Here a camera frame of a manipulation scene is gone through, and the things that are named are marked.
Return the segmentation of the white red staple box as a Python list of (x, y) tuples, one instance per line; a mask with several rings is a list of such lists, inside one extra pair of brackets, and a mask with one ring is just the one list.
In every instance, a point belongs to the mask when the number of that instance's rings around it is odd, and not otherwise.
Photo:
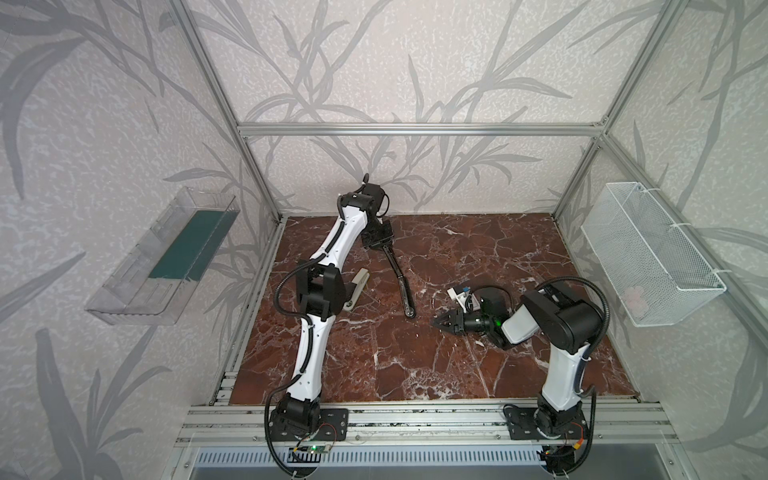
[(465, 306), (468, 298), (471, 297), (469, 287), (452, 287), (447, 290), (449, 297), (462, 307)]

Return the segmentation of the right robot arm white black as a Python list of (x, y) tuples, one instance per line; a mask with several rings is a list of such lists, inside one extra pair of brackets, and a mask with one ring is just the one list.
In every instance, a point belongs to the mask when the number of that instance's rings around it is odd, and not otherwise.
[(502, 407), (513, 440), (574, 439), (578, 449), (592, 434), (594, 421), (584, 416), (583, 399), (595, 403), (597, 392), (582, 384), (592, 352), (606, 334), (610, 312), (604, 298), (596, 305), (572, 289), (572, 283), (602, 294), (590, 281), (575, 276), (545, 281), (524, 292), (518, 302), (498, 285), (454, 287), (448, 295), (456, 307), (431, 320), (444, 333), (483, 336), (502, 350), (537, 334), (549, 341), (547, 376), (536, 405)]

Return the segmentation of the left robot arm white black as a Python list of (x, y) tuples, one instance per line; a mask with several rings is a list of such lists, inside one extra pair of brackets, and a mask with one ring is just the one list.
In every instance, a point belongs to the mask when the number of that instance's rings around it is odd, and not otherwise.
[(364, 248), (384, 252), (401, 287), (405, 315), (415, 316), (407, 280), (394, 255), (392, 225), (380, 211), (382, 203), (388, 200), (384, 189), (365, 175), (360, 187), (337, 198), (338, 217), (322, 245), (278, 285), (283, 288), (290, 279), (296, 280), (298, 309), (284, 309), (279, 292), (275, 293), (274, 305), (281, 314), (300, 319), (302, 330), (293, 377), (277, 389), (285, 395), (265, 421), (265, 430), (273, 439), (301, 439), (321, 428), (321, 378), (326, 347), (336, 316), (356, 289), (344, 283), (342, 271), (358, 238)]

